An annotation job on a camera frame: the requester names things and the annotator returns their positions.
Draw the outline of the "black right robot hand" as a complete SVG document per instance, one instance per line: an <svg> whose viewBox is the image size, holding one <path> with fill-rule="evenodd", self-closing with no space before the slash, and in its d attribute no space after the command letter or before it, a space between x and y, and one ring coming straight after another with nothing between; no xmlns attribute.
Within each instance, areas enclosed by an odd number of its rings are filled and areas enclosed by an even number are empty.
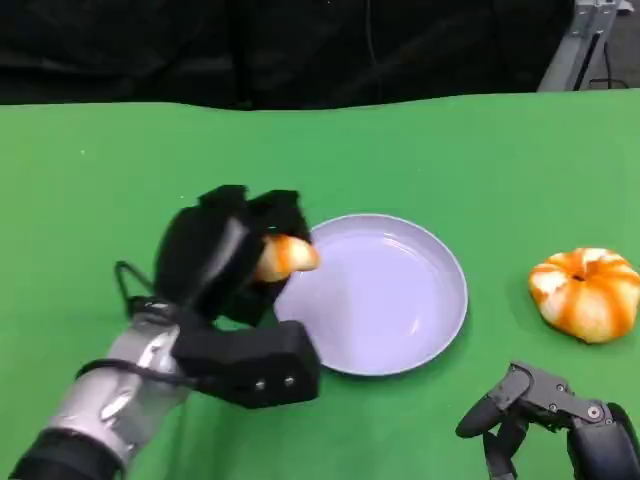
<svg viewBox="0 0 640 480"><path fill-rule="evenodd" d="M567 452L576 479L637 479L639 440L618 404L578 396L566 379L522 362L463 416L460 438L480 436L491 479L518 477L513 457L529 426L567 431Z"/></svg>

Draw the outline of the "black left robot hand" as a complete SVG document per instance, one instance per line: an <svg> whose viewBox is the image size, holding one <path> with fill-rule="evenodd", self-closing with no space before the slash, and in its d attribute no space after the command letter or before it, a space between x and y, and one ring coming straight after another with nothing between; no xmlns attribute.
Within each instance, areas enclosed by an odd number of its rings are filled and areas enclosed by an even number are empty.
<svg viewBox="0 0 640 480"><path fill-rule="evenodd" d="M224 316L257 326L286 285L255 277L267 238L310 239L299 199L297 191L282 189L249 198L243 185L201 195L165 231L154 264L154 293L204 323Z"/></svg>

